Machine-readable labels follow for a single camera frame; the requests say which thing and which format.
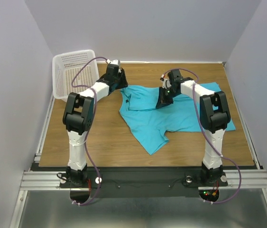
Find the turquoise t-shirt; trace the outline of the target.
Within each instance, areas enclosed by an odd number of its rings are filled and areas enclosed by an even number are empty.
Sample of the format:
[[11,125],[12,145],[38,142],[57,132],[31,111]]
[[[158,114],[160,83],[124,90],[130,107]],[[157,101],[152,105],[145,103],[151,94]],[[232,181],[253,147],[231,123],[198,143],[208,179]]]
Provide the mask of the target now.
[[180,94],[173,104],[156,109],[159,88],[129,85],[120,90],[120,114],[149,155],[169,142],[166,132],[200,132],[193,99]]

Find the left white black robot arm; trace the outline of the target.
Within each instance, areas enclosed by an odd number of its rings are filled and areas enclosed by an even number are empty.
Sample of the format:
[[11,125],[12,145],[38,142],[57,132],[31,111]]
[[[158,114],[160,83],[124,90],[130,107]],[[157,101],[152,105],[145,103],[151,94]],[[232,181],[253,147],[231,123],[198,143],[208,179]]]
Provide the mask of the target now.
[[87,183],[86,139],[94,120],[96,104],[115,90],[128,86],[125,71],[119,60],[109,61],[106,72],[93,86],[80,93],[70,93],[67,98],[63,124],[69,137],[69,161],[65,181],[76,187]]

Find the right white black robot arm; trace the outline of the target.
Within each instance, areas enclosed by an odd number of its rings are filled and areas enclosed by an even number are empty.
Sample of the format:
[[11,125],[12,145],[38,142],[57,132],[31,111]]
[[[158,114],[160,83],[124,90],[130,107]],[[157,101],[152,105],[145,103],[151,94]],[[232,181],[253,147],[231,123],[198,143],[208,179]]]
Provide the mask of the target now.
[[211,185],[223,175],[222,141],[228,123],[231,121],[226,94],[212,91],[196,83],[192,78],[184,78],[180,68],[166,71],[160,77],[156,109],[173,103],[173,98],[183,94],[193,99],[197,120],[205,138],[205,154],[201,165],[200,181]]

